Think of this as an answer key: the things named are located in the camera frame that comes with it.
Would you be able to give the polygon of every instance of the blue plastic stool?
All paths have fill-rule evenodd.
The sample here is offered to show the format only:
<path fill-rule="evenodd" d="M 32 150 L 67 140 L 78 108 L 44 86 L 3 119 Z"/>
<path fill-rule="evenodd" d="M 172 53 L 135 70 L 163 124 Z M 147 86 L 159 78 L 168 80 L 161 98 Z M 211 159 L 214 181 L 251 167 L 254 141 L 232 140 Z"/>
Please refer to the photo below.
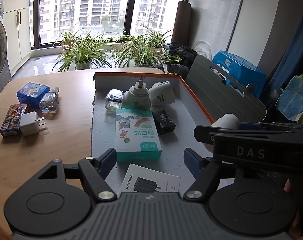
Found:
<path fill-rule="evenodd" d="M 242 57 L 222 50 L 216 53 L 212 62 L 215 64 L 220 64 L 221 67 L 227 69 L 229 71 L 229 75 L 231 75 L 244 87 L 246 87 L 248 84 L 255 84 L 256 87 L 252 93 L 259 98 L 266 78 L 265 73 L 259 68 Z M 233 85 L 228 79 L 226 80 L 226 84 Z"/>

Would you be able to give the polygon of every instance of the wooden table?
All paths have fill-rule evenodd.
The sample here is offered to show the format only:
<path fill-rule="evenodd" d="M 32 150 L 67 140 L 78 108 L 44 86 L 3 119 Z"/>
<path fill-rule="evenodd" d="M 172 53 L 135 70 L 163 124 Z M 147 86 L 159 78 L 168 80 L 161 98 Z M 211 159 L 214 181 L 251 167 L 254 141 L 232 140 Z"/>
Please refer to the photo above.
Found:
<path fill-rule="evenodd" d="M 27 137 L 0 134 L 0 226 L 11 232 L 3 215 L 6 199 L 39 169 L 53 159 L 64 163 L 77 163 L 90 156 L 95 72 L 143 72 L 163 73 L 154 68 L 90 69 L 53 73 L 13 80 L 0 94 L 0 127 L 16 96 L 26 83 L 36 82 L 58 86 L 59 111 L 53 116 L 44 116 L 46 130 Z M 69 183 L 79 186 L 77 181 Z"/>

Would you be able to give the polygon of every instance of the blue plastic case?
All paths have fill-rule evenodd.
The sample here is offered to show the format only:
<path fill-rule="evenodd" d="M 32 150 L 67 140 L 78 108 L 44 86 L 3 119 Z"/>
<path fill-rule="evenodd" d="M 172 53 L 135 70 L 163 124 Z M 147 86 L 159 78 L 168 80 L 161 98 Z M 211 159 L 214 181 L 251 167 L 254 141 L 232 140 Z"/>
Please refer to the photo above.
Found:
<path fill-rule="evenodd" d="M 20 103 L 29 103 L 31 107 L 39 108 L 40 100 L 49 91 L 49 86 L 29 82 L 17 92 L 17 98 Z"/>

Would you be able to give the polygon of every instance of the cabinet door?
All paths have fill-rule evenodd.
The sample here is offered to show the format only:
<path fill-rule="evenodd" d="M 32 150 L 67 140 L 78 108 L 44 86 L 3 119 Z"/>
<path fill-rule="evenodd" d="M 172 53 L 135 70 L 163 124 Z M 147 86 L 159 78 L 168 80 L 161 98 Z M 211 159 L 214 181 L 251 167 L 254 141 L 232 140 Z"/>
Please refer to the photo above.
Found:
<path fill-rule="evenodd" d="M 7 60 L 10 70 L 22 60 L 19 51 L 17 14 L 18 11 L 12 11 L 3 15 L 3 25 L 7 36 Z"/>
<path fill-rule="evenodd" d="M 20 55 L 22 59 L 31 52 L 31 40 L 29 37 L 29 8 L 18 10 L 19 25 L 18 25 L 18 37 Z"/>

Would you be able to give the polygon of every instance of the white charger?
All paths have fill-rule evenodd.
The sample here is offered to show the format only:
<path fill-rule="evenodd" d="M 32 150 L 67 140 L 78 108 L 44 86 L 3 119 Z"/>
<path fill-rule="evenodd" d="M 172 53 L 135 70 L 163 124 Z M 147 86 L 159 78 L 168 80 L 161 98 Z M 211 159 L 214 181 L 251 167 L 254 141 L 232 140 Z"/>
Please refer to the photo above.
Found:
<path fill-rule="evenodd" d="M 24 136 L 35 134 L 39 132 L 39 126 L 44 125 L 45 122 L 39 122 L 44 118 L 38 118 L 36 112 L 23 114 L 20 117 L 19 129 Z"/>

